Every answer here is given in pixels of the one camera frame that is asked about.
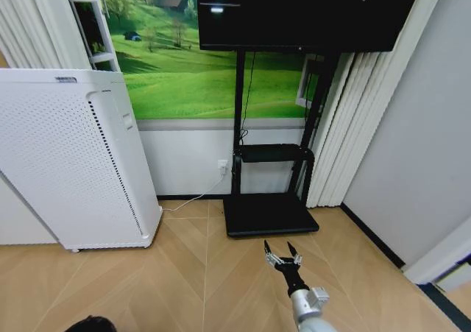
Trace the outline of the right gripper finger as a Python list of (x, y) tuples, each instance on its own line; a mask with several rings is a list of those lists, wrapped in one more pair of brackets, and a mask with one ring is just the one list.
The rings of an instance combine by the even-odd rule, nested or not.
[(302, 256), (297, 252), (297, 249), (289, 241), (287, 242), (287, 245), (291, 253), (291, 257), (294, 260), (294, 264), (300, 266), (302, 263)]
[(265, 252), (265, 259), (267, 263), (277, 269), (279, 266), (283, 265), (283, 260), (275, 255), (267, 242), (267, 240), (263, 241), (264, 245), (264, 252)]

